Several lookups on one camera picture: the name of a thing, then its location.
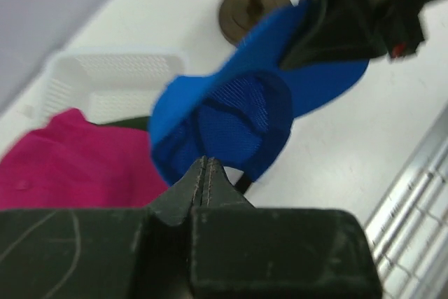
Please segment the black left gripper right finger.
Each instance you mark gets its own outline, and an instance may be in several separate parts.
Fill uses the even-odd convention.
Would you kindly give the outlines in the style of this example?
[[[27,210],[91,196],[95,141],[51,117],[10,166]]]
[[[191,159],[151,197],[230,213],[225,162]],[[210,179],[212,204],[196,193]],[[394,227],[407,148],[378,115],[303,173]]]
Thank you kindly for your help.
[[[196,298],[380,298],[364,230],[341,209],[256,208],[200,158],[190,211]]]

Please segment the blue baseball cap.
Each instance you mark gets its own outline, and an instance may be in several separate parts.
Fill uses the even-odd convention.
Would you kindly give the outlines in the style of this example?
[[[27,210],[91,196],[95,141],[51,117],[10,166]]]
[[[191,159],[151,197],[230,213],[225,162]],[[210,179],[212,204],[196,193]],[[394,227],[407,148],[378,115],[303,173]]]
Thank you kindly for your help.
[[[156,101],[148,131],[162,178],[176,183],[207,156],[256,180],[284,148],[293,121],[350,89],[365,60],[279,68],[281,52],[308,2],[275,11],[214,74],[177,76]]]

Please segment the magenta baseball cap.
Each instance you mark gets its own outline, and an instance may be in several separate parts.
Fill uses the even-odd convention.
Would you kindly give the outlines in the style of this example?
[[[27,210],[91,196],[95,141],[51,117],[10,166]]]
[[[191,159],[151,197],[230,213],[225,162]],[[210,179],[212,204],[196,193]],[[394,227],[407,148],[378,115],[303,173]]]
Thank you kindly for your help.
[[[144,130],[98,126],[78,109],[24,135],[1,159],[1,208],[140,207],[166,191]]]

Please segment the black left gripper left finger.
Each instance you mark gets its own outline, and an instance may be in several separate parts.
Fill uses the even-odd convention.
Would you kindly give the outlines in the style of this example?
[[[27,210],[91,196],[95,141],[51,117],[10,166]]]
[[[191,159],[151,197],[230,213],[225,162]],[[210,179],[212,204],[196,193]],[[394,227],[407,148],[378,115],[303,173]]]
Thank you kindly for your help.
[[[207,160],[148,206],[1,213],[2,298],[191,298],[192,207]]]

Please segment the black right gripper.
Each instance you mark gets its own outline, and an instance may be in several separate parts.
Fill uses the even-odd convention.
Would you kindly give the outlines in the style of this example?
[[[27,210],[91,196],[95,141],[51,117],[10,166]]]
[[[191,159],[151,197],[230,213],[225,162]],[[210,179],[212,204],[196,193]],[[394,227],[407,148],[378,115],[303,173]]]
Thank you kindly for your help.
[[[283,70],[385,55],[412,56],[426,40],[420,12],[436,0],[307,1],[305,15],[281,55]]]

